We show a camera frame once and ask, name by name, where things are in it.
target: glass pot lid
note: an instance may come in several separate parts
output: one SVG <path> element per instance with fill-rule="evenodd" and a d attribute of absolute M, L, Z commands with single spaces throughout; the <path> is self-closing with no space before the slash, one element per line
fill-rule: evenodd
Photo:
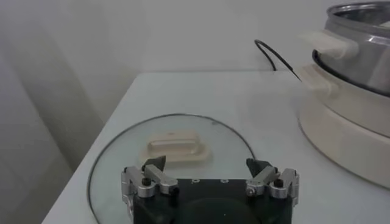
<path fill-rule="evenodd" d="M 162 154 L 165 174 L 190 179 L 248 179 L 246 159 L 254 157 L 237 131 L 210 117 L 167 114 L 142 121 L 115 137 L 91 169 L 87 199 L 98 223 L 131 223 L 121 199 L 121 171 Z"/>

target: white wall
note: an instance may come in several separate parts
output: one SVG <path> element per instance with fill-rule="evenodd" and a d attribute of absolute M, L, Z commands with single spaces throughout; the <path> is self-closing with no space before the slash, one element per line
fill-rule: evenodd
<path fill-rule="evenodd" d="M 8 0 L 34 11 L 103 121 L 144 71 L 270 68 L 255 38 L 294 65 L 310 61 L 297 39 L 323 28 L 344 0 Z"/>
<path fill-rule="evenodd" d="M 0 45 L 75 167 L 137 74 L 269 70 L 256 38 L 309 63 L 298 34 L 322 29 L 342 2 L 3 0 Z"/>
<path fill-rule="evenodd" d="M 14 71 L 0 57 L 0 223 L 41 223 L 70 176 Z"/>

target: pot handle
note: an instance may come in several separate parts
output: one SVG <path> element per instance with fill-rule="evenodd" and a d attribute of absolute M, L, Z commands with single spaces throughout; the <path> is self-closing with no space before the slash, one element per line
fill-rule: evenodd
<path fill-rule="evenodd" d="M 318 65 L 306 65 L 296 70 L 302 83 L 318 98 L 324 100 L 338 95 L 338 86 L 327 80 L 319 71 Z"/>
<path fill-rule="evenodd" d="M 337 35 L 329 30 L 309 32 L 300 35 L 321 54 L 329 55 L 335 59 L 351 58 L 359 51 L 357 42 Z"/>

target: white table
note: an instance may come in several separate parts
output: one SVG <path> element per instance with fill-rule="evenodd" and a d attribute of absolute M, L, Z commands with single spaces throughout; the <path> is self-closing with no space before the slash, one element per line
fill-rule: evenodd
<path fill-rule="evenodd" d="M 293 223 L 389 223 L 390 191 L 335 165 L 301 133 L 296 113 L 307 95 L 289 72 L 139 75 L 43 223 L 96 223 L 85 194 L 97 155 L 125 128 L 169 113 L 213 117 L 239 131 L 259 159 L 298 170 Z"/>

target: metal bracket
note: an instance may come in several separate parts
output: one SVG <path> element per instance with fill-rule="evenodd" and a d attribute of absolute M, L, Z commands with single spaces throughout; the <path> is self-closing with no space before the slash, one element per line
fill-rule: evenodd
<path fill-rule="evenodd" d="M 290 196 L 293 205 L 298 204 L 299 196 L 299 174 L 296 170 L 285 169 L 278 179 L 269 185 L 271 197 L 287 198 Z"/>
<path fill-rule="evenodd" d="M 160 192 L 162 194 L 176 195 L 179 193 L 179 182 L 175 178 L 165 175 L 155 165 L 146 165 L 144 175 L 160 186 Z"/>
<path fill-rule="evenodd" d="M 267 166 L 258 175 L 246 181 L 246 194 L 250 197 L 262 195 L 269 182 L 277 178 L 275 167 Z"/>
<path fill-rule="evenodd" d="M 122 195 L 137 194 L 140 198 L 149 198 L 155 194 L 156 184 L 146 178 L 135 166 L 126 167 L 122 171 L 121 179 Z"/>
<path fill-rule="evenodd" d="M 134 218 L 133 197 L 134 195 L 122 195 L 122 201 L 127 205 L 127 214 L 131 218 L 132 223 Z"/>

